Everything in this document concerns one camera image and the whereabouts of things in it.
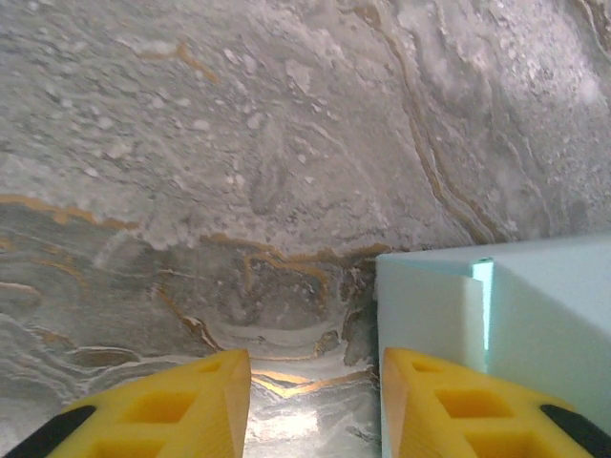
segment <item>stone surface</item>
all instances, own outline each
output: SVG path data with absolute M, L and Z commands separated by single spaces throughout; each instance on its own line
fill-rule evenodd
M 246 457 L 376 456 L 375 254 L 609 228 L 609 8 L 0 2 L 0 451 L 247 346 Z

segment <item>marble surface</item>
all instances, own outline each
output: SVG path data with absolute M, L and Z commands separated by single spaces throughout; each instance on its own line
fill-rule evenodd
M 377 456 L 375 255 L 609 229 L 610 8 L 0 0 L 0 452 L 245 346 L 245 457 Z

